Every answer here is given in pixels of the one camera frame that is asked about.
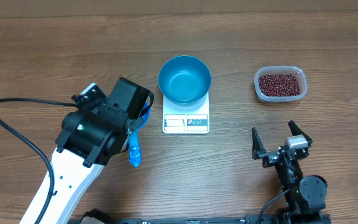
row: plastic container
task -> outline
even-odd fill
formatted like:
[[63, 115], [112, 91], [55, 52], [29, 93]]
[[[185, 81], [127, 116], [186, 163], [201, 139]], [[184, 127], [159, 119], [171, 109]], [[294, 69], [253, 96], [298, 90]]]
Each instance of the plastic container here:
[[[265, 76], [268, 74], [270, 74], [270, 75], [292, 74], [298, 80], [300, 94], [297, 96], [266, 96], [260, 90], [259, 77], [262, 77], [262, 76]], [[279, 102], [289, 102], [289, 101], [300, 100], [306, 95], [306, 92], [308, 91], [308, 84], [306, 82], [305, 73], [302, 71], [302, 69], [295, 67], [295, 66], [283, 65], [283, 66], [263, 67], [263, 68], [259, 69], [259, 71], [255, 74], [254, 85], [255, 85], [256, 95], [258, 96], [258, 100], [260, 100], [261, 102], [267, 102], [267, 103], [279, 103]]]

